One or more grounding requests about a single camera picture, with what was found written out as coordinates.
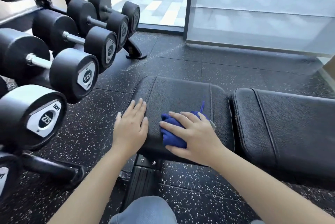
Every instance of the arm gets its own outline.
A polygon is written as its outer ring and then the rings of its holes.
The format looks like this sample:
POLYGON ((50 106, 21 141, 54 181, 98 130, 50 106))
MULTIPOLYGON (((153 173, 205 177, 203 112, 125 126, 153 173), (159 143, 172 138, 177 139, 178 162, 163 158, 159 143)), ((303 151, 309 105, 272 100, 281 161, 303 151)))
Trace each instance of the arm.
POLYGON ((184 127, 161 126, 187 142, 187 148, 167 146, 173 154, 218 171, 266 224, 334 224, 335 218, 271 175, 228 150, 204 115, 169 113, 184 127))
POLYGON ((113 145, 48 224, 98 224, 118 175, 127 160, 140 149, 148 134, 146 103, 132 101, 124 115, 119 112, 113 145))

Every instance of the hand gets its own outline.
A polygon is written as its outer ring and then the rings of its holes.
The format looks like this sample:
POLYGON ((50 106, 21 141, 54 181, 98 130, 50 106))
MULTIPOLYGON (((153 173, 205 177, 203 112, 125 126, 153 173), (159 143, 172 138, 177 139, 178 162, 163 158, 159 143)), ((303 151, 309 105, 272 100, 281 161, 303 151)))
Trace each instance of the hand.
POLYGON ((124 155, 126 160, 137 153, 148 135, 149 122, 144 117, 145 110, 146 103, 140 98, 136 106, 135 101, 131 101, 122 117, 121 112, 116 116, 111 148, 124 155))
POLYGON ((180 112, 180 114, 169 112, 169 115, 180 122, 185 129, 163 121, 160 122, 161 127, 185 140, 187 148, 166 146, 166 149, 179 157, 213 167, 216 157, 222 154, 225 147, 215 134, 207 118, 198 113, 199 119, 189 112, 180 112))

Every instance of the finger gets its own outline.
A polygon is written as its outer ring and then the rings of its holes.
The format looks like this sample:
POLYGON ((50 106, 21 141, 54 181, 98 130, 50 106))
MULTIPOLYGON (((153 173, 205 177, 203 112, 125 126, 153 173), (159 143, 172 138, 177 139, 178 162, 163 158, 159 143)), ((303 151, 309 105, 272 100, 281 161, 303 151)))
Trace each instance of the finger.
POLYGON ((115 127, 115 125, 117 125, 120 122, 121 116, 122 116, 121 112, 118 112, 118 114, 116 115, 116 118, 115 118, 114 127, 115 127))
POLYGON ((142 103, 143 103, 143 99, 140 98, 138 100, 138 103, 136 104, 136 106, 134 107, 134 110, 132 111, 132 115, 135 116, 136 113, 140 110, 140 108, 142 107, 142 103))
POLYGON ((187 149, 179 148, 175 146, 165 146, 165 148, 168 149, 174 155, 177 155, 178 157, 190 159, 191 153, 187 149))
POLYGON ((148 129, 149 129, 148 117, 144 117, 142 121, 140 133, 142 135, 148 135, 148 129))
POLYGON ((187 136, 186 129, 163 121, 159 122, 159 125, 167 131, 171 132, 172 134, 176 135, 177 137, 180 137, 187 141, 185 139, 187 136))
POLYGON ((204 121, 208 121, 207 118, 206 118, 206 116, 204 116, 202 113, 198 112, 198 116, 200 117, 200 120, 201 120, 202 122, 204 122, 204 121))
POLYGON ((185 128, 189 128, 193 124, 193 122, 191 122, 186 116, 182 114, 178 114, 175 112, 169 112, 169 115, 173 117, 174 119, 176 119, 178 122, 180 122, 180 124, 184 126, 185 128))
POLYGON ((132 100, 129 104, 129 107, 124 112, 123 117, 128 116, 129 113, 134 109, 134 107, 135 107, 135 100, 132 100))
POLYGON ((139 121, 142 121, 143 118, 144 118, 145 110, 146 110, 146 102, 143 101, 140 110, 137 111, 137 113, 135 115, 135 118, 138 119, 139 121))
POLYGON ((180 112, 183 116, 186 116, 192 122, 201 122, 201 120, 190 112, 180 112))

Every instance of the rubber gym floor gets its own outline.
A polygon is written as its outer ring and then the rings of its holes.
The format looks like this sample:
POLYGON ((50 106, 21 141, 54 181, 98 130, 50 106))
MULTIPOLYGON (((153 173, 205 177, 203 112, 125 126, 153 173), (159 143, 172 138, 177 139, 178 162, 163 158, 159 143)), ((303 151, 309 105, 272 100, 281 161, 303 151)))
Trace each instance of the rubber gym floor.
MULTIPOLYGON (((147 75, 160 75, 219 85, 230 92, 239 87, 335 98, 317 71, 314 57, 272 54, 228 48, 187 45, 180 36, 137 32, 132 39, 148 54, 145 60, 128 60, 125 51, 99 75, 85 99, 68 106, 58 135, 36 154, 86 166, 89 170, 111 147, 113 122, 131 96, 136 83, 147 75)), ((123 170, 130 176, 134 158, 123 170)), ((206 167, 165 161, 160 196, 169 203, 178 223, 249 223, 257 218, 238 193, 215 171, 206 167)), ((296 177, 288 186, 335 217, 335 192, 296 177)), ((118 180, 101 223, 118 212, 128 181, 118 180)), ((0 209, 0 223, 46 223, 70 192, 24 173, 16 191, 0 209)))

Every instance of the blue towel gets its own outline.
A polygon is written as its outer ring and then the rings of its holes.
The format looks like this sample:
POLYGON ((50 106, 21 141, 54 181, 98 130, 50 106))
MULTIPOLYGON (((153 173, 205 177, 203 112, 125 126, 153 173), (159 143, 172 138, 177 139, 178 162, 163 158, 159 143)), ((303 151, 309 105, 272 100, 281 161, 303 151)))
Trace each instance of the blue towel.
MULTIPOLYGON (((204 107, 205 107, 205 102, 203 101, 200 111, 191 111, 191 113, 196 115, 198 118, 200 118, 199 115, 198 115, 198 112, 202 113, 204 107)), ((178 122, 173 117, 169 116, 169 114, 162 114, 162 121, 168 122, 170 124, 173 124, 173 125, 184 128, 184 126, 182 126, 180 124, 180 122, 178 122)), ((162 127, 161 127, 161 133, 163 135, 163 145, 165 145, 165 146, 176 146, 176 147, 180 147, 180 148, 186 148, 187 147, 187 144, 183 139, 181 139, 180 137, 177 137, 176 135, 172 134, 171 132, 167 131, 166 129, 163 129, 162 127)))

